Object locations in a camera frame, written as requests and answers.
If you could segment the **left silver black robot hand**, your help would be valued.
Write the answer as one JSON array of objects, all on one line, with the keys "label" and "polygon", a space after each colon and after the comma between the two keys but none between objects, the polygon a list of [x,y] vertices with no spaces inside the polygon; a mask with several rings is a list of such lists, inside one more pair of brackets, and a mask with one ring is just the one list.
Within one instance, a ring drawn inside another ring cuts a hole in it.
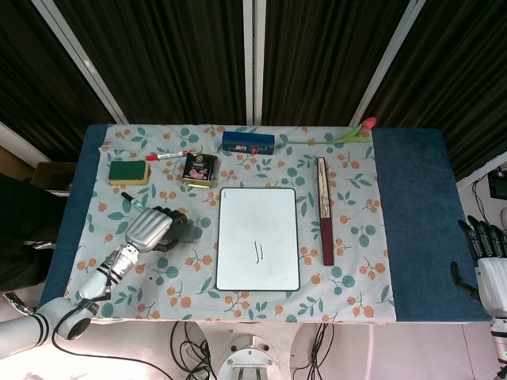
[{"label": "left silver black robot hand", "polygon": [[127,228],[125,241],[140,253],[167,252],[180,242],[187,217],[167,207],[147,208]]}]

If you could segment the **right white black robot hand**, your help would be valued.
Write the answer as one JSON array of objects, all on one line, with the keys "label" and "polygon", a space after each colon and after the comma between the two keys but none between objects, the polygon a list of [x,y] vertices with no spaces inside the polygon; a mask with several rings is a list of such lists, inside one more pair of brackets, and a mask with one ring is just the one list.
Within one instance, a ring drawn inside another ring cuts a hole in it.
[{"label": "right white black robot hand", "polygon": [[450,263],[451,277],[458,289],[480,302],[494,319],[506,320],[506,232],[469,215],[458,221],[466,239],[477,284],[466,283],[459,265]]}]

